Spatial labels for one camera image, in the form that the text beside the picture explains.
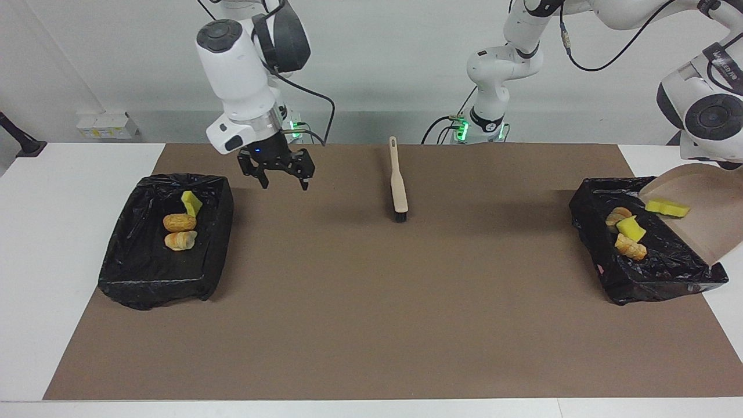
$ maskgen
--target cable connector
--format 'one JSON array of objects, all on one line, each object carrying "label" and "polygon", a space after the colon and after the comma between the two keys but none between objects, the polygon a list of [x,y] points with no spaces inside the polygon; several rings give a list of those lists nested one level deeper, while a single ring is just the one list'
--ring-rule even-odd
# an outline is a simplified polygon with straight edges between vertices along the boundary
[{"label": "cable connector", "polygon": [[571,55],[570,34],[568,34],[568,29],[564,22],[560,22],[559,29],[560,34],[562,35],[562,46],[565,47],[565,52],[567,52],[568,55]]}]

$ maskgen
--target white wall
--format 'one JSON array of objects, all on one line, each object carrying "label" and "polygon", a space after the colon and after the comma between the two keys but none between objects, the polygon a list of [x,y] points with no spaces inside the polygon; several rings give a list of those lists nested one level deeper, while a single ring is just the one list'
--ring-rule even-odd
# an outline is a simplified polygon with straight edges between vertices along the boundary
[{"label": "white wall", "polygon": [[[148,141],[203,140],[220,104],[193,45],[208,22],[195,0],[0,1],[0,108],[32,135],[78,141],[75,112],[95,103],[33,37],[18,4],[38,16],[103,107],[130,112]],[[342,113],[332,140],[338,142],[373,141],[390,130],[413,141],[429,120],[455,112],[471,87],[468,55],[503,43],[507,12],[507,0],[292,4],[313,47],[295,81],[336,99]],[[584,65],[602,64],[631,36],[602,26],[592,13],[566,19]],[[510,84],[511,138],[664,143],[674,129],[656,108],[658,83],[724,35],[699,12],[680,13],[651,25],[609,70],[586,74],[567,60],[555,19],[542,41],[545,69]],[[326,103],[285,91],[313,122],[322,121]]]}]

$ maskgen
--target black stand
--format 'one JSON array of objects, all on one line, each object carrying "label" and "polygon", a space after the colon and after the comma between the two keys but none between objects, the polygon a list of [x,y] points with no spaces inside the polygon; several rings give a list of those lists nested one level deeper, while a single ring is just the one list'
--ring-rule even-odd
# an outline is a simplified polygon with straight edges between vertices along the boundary
[{"label": "black stand", "polygon": [[46,141],[37,141],[31,135],[23,132],[3,112],[0,112],[0,126],[21,144],[21,150],[16,154],[16,157],[36,157],[46,147]]}]

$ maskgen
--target yellow sponge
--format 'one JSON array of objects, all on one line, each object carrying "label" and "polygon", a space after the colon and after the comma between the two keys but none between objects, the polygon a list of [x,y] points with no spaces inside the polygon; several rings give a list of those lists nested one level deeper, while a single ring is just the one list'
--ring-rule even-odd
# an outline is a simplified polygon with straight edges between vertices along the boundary
[{"label": "yellow sponge", "polygon": [[181,195],[181,202],[184,203],[184,206],[186,207],[186,213],[189,215],[196,217],[198,215],[199,209],[201,209],[201,206],[203,203],[201,203],[201,200],[196,197],[195,194],[191,190],[185,191],[183,195]]},{"label": "yellow sponge", "polygon": [[617,229],[620,233],[624,234],[625,237],[631,239],[632,241],[638,242],[643,239],[647,231],[645,231],[643,227],[641,227],[640,224],[637,223],[636,218],[636,216],[633,216],[631,218],[619,221],[617,223]]},{"label": "yellow sponge", "polygon": [[648,212],[660,213],[676,218],[683,218],[689,213],[690,209],[688,206],[665,199],[653,199],[645,205],[645,210]]}]

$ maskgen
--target brush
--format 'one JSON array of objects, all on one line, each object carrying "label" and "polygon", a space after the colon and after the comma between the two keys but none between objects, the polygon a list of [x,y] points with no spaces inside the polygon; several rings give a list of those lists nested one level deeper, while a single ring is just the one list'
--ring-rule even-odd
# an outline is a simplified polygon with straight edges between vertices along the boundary
[{"label": "brush", "polygon": [[395,204],[395,222],[402,223],[408,220],[408,196],[405,193],[403,175],[400,173],[398,139],[394,136],[389,137],[389,157],[392,161],[390,185],[392,186],[392,202]]}]

